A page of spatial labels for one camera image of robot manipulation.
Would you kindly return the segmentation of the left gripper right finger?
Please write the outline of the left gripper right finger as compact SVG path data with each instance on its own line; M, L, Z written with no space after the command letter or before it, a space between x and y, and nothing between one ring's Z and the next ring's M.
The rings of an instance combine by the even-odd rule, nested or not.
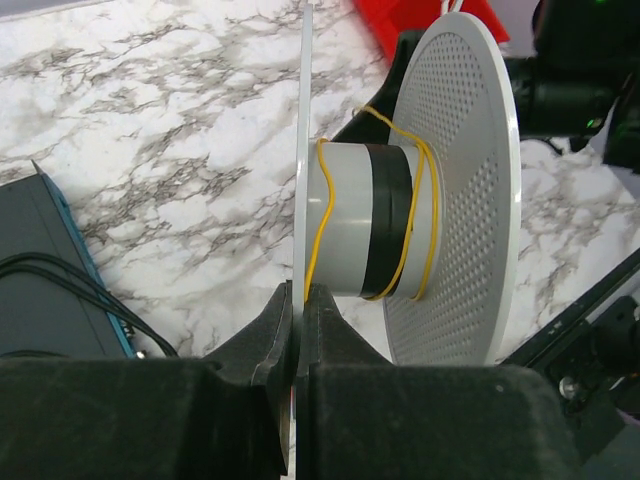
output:
M577 479L546 381L521 367L396 366L324 286L306 304L297 372L301 479Z

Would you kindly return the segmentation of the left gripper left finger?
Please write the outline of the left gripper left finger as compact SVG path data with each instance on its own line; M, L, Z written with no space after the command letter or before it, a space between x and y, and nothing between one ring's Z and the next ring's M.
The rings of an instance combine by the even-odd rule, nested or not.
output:
M277 479L289 460L291 287L202 358L5 359L5 479Z

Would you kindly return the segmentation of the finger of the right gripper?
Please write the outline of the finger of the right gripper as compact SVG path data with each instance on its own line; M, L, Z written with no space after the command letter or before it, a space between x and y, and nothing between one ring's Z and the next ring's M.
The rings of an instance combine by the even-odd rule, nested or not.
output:
M399 35L389 72L380 89L367 103L389 120L393 118L411 56L424 33L424 29L418 29L406 30ZM389 135L390 128L384 122L370 113L359 111L332 140L340 143L387 144Z

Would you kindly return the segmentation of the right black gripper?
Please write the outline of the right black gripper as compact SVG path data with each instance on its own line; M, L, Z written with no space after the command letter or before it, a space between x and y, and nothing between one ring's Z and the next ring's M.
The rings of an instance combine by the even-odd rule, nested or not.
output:
M505 60L520 138L563 137L580 150L607 127L605 148L630 148L630 71L563 70L538 57Z

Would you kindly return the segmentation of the white cable spool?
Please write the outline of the white cable spool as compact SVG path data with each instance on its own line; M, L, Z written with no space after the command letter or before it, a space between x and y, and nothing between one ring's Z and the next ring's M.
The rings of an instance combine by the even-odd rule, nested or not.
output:
M489 365L515 285L521 166L457 170L404 133L387 144L310 137L313 9L303 11L293 247L294 325L311 288L381 302L394 360Z

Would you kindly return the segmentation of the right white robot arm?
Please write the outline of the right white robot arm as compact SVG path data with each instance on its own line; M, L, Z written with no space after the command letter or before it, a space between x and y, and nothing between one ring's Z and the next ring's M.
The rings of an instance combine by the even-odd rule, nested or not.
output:
M639 5L541 1L534 52L503 57L464 3L398 38L390 71L337 135L387 144L404 133L457 170L489 156L514 177L523 140L565 138L573 151L603 135L603 162L639 169Z

